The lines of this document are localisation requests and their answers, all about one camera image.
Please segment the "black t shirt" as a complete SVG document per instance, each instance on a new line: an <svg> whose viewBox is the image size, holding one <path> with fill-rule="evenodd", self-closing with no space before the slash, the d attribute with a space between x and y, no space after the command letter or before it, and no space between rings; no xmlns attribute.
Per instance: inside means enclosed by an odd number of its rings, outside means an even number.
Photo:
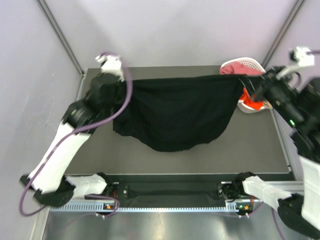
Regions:
<svg viewBox="0 0 320 240"><path fill-rule="evenodd" d="M219 138L243 94L244 74L139 79L113 131L158 152L179 152Z"/></svg>

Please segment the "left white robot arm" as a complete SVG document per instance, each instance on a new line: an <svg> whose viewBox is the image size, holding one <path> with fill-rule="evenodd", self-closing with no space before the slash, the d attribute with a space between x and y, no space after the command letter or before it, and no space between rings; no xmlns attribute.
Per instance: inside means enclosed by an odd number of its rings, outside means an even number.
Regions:
<svg viewBox="0 0 320 240"><path fill-rule="evenodd" d="M133 81L129 77L100 73L93 78L84 97L68 106L38 166L20 177L24 190L32 190L34 199L43 207L59 208L89 195L109 198L114 187L104 173L66 176L65 171L96 129L125 110L132 92Z"/></svg>

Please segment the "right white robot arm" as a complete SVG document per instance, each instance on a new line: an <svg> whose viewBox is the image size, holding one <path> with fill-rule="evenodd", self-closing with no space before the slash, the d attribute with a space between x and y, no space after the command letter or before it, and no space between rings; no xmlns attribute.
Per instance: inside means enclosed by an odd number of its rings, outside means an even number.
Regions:
<svg viewBox="0 0 320 240"><path fill-rule="evenodd" d="M252 172L242 172L233 181L239 198L253 196L277 211L282 222L313 240L320 238L320 93L311 84L301 91L289 86L293 70L275 67L260 76L241 79L254 101L268 101L291 127L303 172L303 194L290 193L262 180Z"/></svg>

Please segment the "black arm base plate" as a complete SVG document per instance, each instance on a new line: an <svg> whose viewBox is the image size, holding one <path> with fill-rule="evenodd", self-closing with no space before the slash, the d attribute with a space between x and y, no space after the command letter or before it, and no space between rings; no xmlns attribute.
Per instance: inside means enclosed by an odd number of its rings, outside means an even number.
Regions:
<svg viewBox="0 0 320 240"><path fill-rule="evenodd" d="M102 196L119 200L139 196L199 196L236 200L247 194L237 174L104 174Z"/></svg>

